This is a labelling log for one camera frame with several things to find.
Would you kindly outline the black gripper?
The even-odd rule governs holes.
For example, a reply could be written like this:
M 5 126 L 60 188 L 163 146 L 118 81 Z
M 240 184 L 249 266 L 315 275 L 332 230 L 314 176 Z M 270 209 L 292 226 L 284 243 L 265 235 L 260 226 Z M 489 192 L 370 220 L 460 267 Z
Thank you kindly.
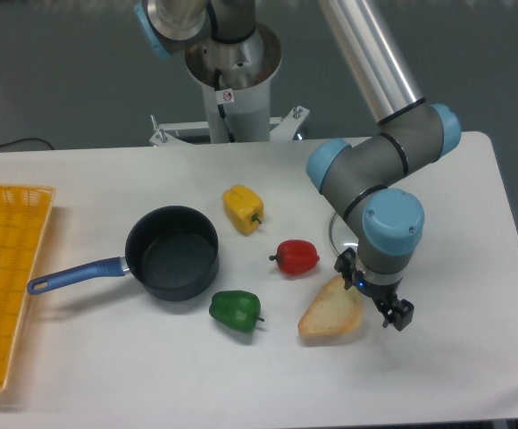
M 403 273 L 376 273 L 368 268 L 352 249 L 338 255 L 334 269 L 345 281 L 345 289 L 355 287 L 364 296 L 372 299 L 383 315 L 383 327 L 393 324 L 402 332 L 413 320 L 414 305 L 407 299 L 397 297 L 397 288 Z

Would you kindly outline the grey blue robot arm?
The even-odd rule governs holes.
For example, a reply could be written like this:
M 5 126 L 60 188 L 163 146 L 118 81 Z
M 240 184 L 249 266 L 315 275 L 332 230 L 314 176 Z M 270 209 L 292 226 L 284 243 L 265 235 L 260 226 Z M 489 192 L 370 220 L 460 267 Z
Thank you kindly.
M 380 131 L 356 146 L 322 143 L 306 171 L 357 240 L 338 255 L 336 270 L 373 301 L 385 325 L 402 330 L 414 307 L 397 288 L 422 237 L 424 212 L 397 183 L 455 149 L 461 125 L 447 106 L 426 103 L 374 2 L 322 1 L 320 8 Z M 254 2 L 139 1 L 135 14 L 156 55 L 185 55 L 213 143 L 294 135 L 299 112 L 270 125 L 281 46 L 257 20 Z

